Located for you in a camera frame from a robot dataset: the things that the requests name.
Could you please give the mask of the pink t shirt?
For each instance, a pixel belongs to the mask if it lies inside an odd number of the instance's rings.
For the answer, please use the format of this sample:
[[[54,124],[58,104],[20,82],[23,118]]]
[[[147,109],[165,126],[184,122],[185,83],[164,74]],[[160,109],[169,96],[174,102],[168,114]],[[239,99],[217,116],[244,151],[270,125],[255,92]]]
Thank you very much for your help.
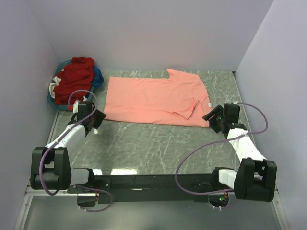
[[[168,78],[111,76],[104,113],[108,120],[208,127],[203,116],[211,110],[205,84],[199,75],[174,69]]]

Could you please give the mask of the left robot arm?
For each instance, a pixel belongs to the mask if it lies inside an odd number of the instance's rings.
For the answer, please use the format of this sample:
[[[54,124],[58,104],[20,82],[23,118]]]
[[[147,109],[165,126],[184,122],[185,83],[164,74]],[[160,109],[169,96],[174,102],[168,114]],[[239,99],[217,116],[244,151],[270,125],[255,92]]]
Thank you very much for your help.
[[[65,130],[44,147],[32,152],[30,186],[45,190],[53,196],[70,186],[86,184],[94,176],[91,169],[72,168],[69,152],[83,140],[92,129],[98,129],[106,114],[97,110],[93,102],[80,102]]]

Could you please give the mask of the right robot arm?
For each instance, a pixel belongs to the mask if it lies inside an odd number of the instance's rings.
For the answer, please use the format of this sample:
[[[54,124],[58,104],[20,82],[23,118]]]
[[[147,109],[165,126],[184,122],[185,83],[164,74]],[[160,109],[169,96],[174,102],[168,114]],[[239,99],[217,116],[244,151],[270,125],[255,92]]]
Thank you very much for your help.
[[[271,202],[274,198],[277,166],[267,160],[252,142],[246,126],[239,122],[240,104],[218,105],[203,119],[215,133],[223,133],[240,161],[237,171],[216,167],[213,188],[233,189],[237,199]]]

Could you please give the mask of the blue t shirt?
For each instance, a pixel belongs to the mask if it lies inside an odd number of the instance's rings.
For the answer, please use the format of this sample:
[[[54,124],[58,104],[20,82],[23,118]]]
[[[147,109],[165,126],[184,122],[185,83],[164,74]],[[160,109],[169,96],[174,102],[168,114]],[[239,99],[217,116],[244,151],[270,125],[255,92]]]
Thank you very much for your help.
[[[98,89],[98,88],[103,86],[104,77],[102,75],[101,70],[97,66],[94,66],[93,72],[94,72],[94,78],[93,78],[93,81],[92,81],[92,86],[94,88]]]

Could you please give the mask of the red t shirt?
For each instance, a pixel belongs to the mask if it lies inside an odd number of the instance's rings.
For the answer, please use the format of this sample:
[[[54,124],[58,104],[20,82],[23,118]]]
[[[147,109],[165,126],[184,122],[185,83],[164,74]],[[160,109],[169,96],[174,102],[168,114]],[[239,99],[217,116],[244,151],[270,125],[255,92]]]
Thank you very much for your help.
[[[66,65],[63,71],[56,74],[61,79],[54,88],[56,105],[73,104],[76,100],[82,101],[90,90],[94,79],[94,60],[91,57],[73,57],[71,64]]]

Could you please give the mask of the teal laundry basket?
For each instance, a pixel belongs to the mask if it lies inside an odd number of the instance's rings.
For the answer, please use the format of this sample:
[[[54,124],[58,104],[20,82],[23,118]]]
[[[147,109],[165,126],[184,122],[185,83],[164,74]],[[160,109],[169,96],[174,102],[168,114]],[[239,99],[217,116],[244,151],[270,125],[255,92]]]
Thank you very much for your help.
[[[71,64],[71,61],[70,60],[67,60],[61,64],[58,65],[56,71],[55,71],[55,74],[54,74],[54,77],[56,76],[56,74],[58,72],[60,72],[61,70],[64,69],[65,66]],[[90,93],[88,93],[85,98],[86,98],[86,101],[90,101],[92,99],[92,95]],[[67,105],[56,105],[55,104],[55,99],[51,96],[50,92],[48,92],[48,95],[47,95],[47,102],[54,108],[56,109],[59,109],[59,110],[64,110],[64,111],[68,111],[69,108],[67,107]]]

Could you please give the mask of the white t shirt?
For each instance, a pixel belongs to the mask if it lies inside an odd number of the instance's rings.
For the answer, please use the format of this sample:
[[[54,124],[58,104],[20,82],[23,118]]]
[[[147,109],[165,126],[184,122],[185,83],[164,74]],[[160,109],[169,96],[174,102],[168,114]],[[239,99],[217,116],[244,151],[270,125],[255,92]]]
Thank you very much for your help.
[[[52,82],[49,85],[49,94],[50,94],[51,98],[53,98],[53,99],[55,99],[54,89],[55,89],[55,87],[57,87],[60,84],[60,82],[61,82],[61,78],[55,76],[55,77],[53,77]]]

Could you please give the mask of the black base beam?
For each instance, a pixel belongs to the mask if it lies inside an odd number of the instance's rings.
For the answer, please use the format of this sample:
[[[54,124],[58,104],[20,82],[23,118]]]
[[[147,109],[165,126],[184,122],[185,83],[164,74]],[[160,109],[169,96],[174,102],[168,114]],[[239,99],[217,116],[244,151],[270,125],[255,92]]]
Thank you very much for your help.
[[[177,176],[180,185],[196,193],[221,192],[228,189],[217,181],[212,174],[180,174]],[[182,191],[176,184],[175,176],[169,175],[95,175],[84,184],[86,188],[70,186],[68,194],[77,194],[77,202],[94,206],[94,199],[85,197],[90,193],[96,195],[98,204],[106,204],[110,196],[95,191],[109,192],[114,202],[150,202],[150,201],[195,201],[207,202],[207,195],[192,195]]]

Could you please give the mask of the aluminium rail frame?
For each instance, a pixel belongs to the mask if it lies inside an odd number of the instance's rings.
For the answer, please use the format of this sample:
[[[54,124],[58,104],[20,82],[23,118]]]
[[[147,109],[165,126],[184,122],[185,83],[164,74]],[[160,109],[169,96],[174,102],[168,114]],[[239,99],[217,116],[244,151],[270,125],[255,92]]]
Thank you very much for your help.
[[[70,186],[72,172],[69,160],[69,138],[78,132],[79,125],[72,116],[65,130],[53,142],[32,151],[30,186],[54,196]]]

